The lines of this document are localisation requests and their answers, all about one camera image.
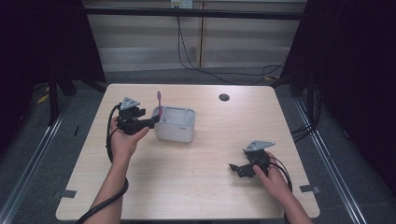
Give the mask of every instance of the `round black object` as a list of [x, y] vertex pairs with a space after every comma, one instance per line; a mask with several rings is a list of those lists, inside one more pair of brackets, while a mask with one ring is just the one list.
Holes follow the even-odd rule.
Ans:
[[219, 96], [219, 99], [220, 99], [221, 101], [229, 101], [229, 100], [230, 100], [230, 96], [227, 95], [226, 93], [222, 93], [222, 94]]

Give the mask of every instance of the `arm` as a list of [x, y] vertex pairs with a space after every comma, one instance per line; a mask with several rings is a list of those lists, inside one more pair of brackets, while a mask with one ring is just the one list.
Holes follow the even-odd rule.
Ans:
[[[267, 153], [270, 157], [274, 157], [270, 152]], [[268, 177], [259, 166], [254, 165], [253, 169], [268, 193], [279, 201], [289, 223], [313, 223], [300, 202], [291, 193], [283, 175], [275, 166], [270, 165]]]
[[[116, 119], [113, 119], [111, 132], [116, 130], [111, 137], [113, 163], [91, 208], [114, 196], [122, 189], [129, 160], [136, 150], [137, 142], [149, 132], [149, 128], [146, 127], [134, 135], [127, 135], [116, 128]], [[121, 211], [122, 197], [88, 218], [84, 223], [120, 223]]]

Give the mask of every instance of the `wall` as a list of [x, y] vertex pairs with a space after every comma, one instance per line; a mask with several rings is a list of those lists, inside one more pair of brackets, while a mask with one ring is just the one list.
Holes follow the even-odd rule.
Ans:
[[[85, 6], [162, 7], [167, 1], [84, 0]], [[297, 1], [193, 1], [193, 8], [303, 12]], [[189, 65], [171, 17], [89, 15], [105, 72]], [[186, 52], [194, 66], [264, 66], [283, 63], [298, 21], [180, 18]]]

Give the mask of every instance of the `finger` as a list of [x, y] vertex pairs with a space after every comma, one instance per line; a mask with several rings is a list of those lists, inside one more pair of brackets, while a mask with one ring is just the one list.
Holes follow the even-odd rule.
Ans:
[[110, 123], [110, 130], [111, 130], [111, 132], [113, 132], [115, 129], [117, 129], [117, 118], [118, 118], [118, 117], [114, 117], [114, 118], [111, 120], [111, 123]]
[[270, 162], [276, 163], [276, 157], [274, 156], [274, 154], [272, 154], [271, 152], [267, 151], [266, 152], [268, 154], [268, 156], [270, 157]]
[[142, 130], [134, 134], [134, 138], [136, 139], [136, 142], [142, 139], [146, 134], [149, 132], [149, 127], [144, 127]]
[[253, 165], [253, 170], [254, 170], [254, 173], [256, 173], [257, 177], [262, 182], [262, 184], [265, 187], [268, 186], [268, 184], [270, 182], [270, 179], [265, 175], [265, 173], [262, 170], [262, 168], [260, 168], [260, 166], [258, 166], [258, 165]]

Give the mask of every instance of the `gray floor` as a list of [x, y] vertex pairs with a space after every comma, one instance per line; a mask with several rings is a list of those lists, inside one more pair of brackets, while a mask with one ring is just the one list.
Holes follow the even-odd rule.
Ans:
[[[228, 72], [259, 74], [261, 68], [234, 68]], [[212, 72], [224, 71], [213, 68]], [[238, 84], [251, 84], [260, 80], [259, 77], [219, 75]], [[184, 84], [227, 84], [212, 75], [200, 74], [187, 69], [161, 71], [118, 72], [107, 73], [109, 83], [184, 83]], [[51, 141], [43, 161], [33, 180], [29, 183], [18, 210], [12, 216], [12, 223], [73, 223], [59, 221], [55, 212], [59, 199], [53, 198], [55, 191], [65, 189], [77, 161], [79, 152], [91, 127], [96, 110], [103, 94], [82, 83], [76, 83], [77, 94], [70, 98], [70, 105], [64, 111], [64, 118], [58, 132]], [[34, 99], [24, 116], [16, 138], [9, 146], [7, 154], [0, 159], [0, 206], [3, 207], [15, 186], [20, 180], [29, 160], [35, 153], [42, 136], [48, 129], [50, 106], [46, 101], [37, 105], [35, 100], [44, 89], [34, 92]], [[300, 128], [304, 123], [297, 110], [295, 99], [290, 96], [289, 86], [276, 88], [276, 95], [282, 107], [290, 130]], [[61, 95], [60, 105], [65, 105], [68, 98]], [[353, 142], [345, 139], [343, 129], [333, 115], [323, 106], [318, 130], [331, 152], [332, 159], [339, 168], [351, 194], [355, 197], [367, 223], [396, 223], [396, 200], [390, 191], [368, 165]], [[345, 203], [331, 180], [318, 150], [307, 136], [296, 144], [305, 171], [311, 185], [318, 187], [316, 194], [320, 208], [315, 223], [353, 223]], [[227, 220], [213, 223], [283, 223], [278, 220]], [[156, 223], [175, 223], [172, 221]], [[177, 223], [194, 223], [193, 221]]]

